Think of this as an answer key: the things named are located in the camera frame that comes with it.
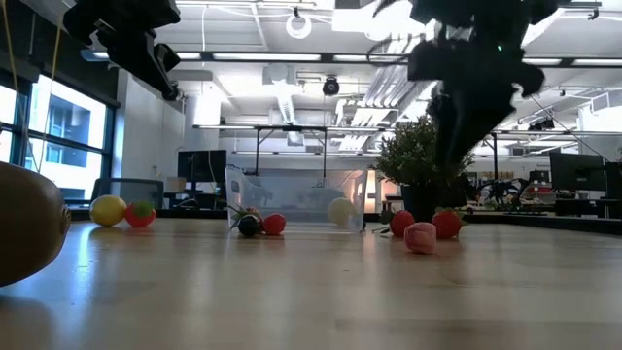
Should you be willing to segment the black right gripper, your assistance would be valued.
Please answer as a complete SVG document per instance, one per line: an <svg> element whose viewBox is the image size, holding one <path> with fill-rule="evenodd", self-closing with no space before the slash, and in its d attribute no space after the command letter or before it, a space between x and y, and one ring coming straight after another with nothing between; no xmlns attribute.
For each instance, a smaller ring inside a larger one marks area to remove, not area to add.
<svg viewBox="0 0 622 350"><path fill-rule="evenodd" d="M523 61L523 52L491 51L465 40L418 44L408 57L408 81L443 81L453 88L513 89L519 85L527 97L541 90L544 73ZM477 197L464 175L472 161L471 150L508 115L514 112L512 94L453 94L434 99L430 115L435 124L434 163L440 174L441 207L459 208Z"/></svg>

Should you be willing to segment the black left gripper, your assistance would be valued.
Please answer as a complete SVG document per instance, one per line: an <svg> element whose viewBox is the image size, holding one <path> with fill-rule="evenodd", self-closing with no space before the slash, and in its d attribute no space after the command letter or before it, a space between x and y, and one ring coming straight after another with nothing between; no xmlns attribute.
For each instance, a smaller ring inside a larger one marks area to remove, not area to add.
<svg viewBox="0 0 622 350"><path fill-rule="evenodd" d="M156 30L180 20L173 0L80 0L63 15L72 37L90 46L96 35L110 60L153 88L168 88L166 72L181 61Z"/></svg>

